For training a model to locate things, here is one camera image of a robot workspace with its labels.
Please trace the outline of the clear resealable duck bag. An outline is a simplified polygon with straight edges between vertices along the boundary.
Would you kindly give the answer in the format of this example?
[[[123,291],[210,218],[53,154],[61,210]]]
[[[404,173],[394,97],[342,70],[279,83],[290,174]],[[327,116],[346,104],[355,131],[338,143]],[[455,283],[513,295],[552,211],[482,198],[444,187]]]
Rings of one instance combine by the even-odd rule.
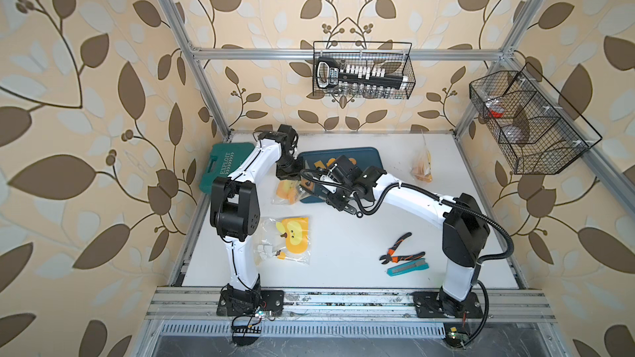
[[[432,156],[423,133],[420,134],[416,143],[415,156],[410,173],[419,181],[425,183],[431,183],[433,181]]]

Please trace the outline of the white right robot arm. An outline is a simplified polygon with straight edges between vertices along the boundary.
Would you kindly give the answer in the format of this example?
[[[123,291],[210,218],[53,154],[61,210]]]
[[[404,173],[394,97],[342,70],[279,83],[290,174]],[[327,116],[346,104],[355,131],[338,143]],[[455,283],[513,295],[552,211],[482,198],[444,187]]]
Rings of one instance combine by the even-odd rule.
[[[486,217],[471,195],[453,198],[432,193],[377,167],[360,170],[345,155],[318,170],[314,182],[327,190],[327,204],[338,211],[363,218],[388,204],[440,229],[447,259],[440,295],[452,302],[467,299],[477,283],[479,258],[490,233]]]

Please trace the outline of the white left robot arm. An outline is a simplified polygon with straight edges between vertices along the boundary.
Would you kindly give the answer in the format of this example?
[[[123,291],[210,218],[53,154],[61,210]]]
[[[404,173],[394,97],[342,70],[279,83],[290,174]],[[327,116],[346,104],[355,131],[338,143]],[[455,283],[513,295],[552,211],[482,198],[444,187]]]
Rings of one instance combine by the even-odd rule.
[[[298,141],[299,135],[290,125],[261,132],[237,169],[213,181],[209,220],[226,245],[231,274],[228,286],[233,289],[253,291],[259,284],[251,247],[261,216],[257,185],[271,168],[280,180],[300,179],[304,165],[297,159]]]

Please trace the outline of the dark blue tray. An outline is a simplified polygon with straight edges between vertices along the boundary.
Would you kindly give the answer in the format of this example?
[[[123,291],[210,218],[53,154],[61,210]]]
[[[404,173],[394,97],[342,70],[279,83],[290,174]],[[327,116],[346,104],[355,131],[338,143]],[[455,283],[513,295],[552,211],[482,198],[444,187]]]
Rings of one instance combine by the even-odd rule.
[[[351,162],[354,162],[360,170],[368,167],[382,169],[383,164],[380,153],[374,147],[355,147],[346,149],[331,150],[311,150],[299,154],[298,158],[304,162],[306,169],[329,167],[330,163],[345,155]],[[322,185],[312,184],[314,194],[304,197],[302,203],[324,203],[329,190]]]

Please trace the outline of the green plastic tool case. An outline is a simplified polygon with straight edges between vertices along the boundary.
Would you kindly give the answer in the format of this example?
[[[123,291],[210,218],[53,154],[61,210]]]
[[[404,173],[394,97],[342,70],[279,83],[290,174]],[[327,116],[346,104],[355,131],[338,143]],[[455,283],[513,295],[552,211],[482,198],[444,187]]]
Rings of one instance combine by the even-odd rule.
[[[208,165],[203,172],[199,189],[210,194],[213,181],[218,177],[226,178],[239,168],[253,152],[255,146],[250,142],[219,143],[213,146]]]

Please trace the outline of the stack of duck bags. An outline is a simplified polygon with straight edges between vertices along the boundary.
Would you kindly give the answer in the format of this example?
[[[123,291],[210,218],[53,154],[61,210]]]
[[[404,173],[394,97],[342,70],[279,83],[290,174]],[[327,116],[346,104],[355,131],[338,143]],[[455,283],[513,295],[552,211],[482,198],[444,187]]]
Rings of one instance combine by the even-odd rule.
[[[271,259],[309,264],[310,246],[308,217],[261,218],[254,234],[256,264]]]

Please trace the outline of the black socket set holder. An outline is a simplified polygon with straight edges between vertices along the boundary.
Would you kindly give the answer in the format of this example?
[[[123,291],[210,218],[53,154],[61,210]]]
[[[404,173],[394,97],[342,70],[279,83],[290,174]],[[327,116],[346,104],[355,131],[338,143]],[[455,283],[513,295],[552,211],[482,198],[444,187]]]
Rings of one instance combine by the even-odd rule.
[[[351,64],[340,67],[335,59],[329,57],[321,57],[314,64],[314,80],[320,89],[357,85],[405,90],[411,82],[408,76],[387,74],[381,68]]]

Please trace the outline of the teal utility knife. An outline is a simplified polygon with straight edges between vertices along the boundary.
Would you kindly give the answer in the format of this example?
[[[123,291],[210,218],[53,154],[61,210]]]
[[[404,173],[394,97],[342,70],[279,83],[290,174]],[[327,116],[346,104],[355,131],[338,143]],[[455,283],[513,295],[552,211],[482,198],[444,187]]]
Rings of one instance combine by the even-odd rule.
[[[403,274],[412,273],[415,271],[427,270],[429,265],[426,259],[417,259],[408,261],[403,264],[399,264],[391,269],[387,270],[387,274],[390,277],[395,277]]]

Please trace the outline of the red item in basket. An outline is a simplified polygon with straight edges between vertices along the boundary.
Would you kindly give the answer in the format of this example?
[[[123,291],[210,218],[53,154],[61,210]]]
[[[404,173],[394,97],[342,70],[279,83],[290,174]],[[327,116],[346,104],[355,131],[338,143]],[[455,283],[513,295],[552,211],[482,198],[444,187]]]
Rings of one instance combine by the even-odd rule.
[[[505,113],[505,107],[496,103],[486,107],[486,114],[490,118],[502,118]]]

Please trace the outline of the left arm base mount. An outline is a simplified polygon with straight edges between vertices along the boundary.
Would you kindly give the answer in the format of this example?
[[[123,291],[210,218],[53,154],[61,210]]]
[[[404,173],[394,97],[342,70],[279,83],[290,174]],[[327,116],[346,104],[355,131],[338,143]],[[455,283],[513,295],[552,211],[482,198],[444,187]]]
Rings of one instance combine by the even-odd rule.
[[[226,285],[218,299],[217,315],[231,317],[231,342],[237,347],[253,345],[261,336],[263,321],[275,321],[284,310],[283,290],[236,289]]]

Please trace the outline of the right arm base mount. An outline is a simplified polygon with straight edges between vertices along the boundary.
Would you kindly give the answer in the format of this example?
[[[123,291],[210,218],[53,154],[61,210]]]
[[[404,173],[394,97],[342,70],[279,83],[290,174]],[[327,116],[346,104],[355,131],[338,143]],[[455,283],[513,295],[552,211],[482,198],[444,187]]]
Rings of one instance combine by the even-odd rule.
[[[467,349],[479,337],[489,318],[489,293],[480,281],[477,284],[482,292],[479,300],[474,292],[466,299],[457,302],[442,290],[438,292],[418,291],[411,294],[417,318],[448,318],[460,321],[459,327],[446,323],[443,339],[450,349]]]

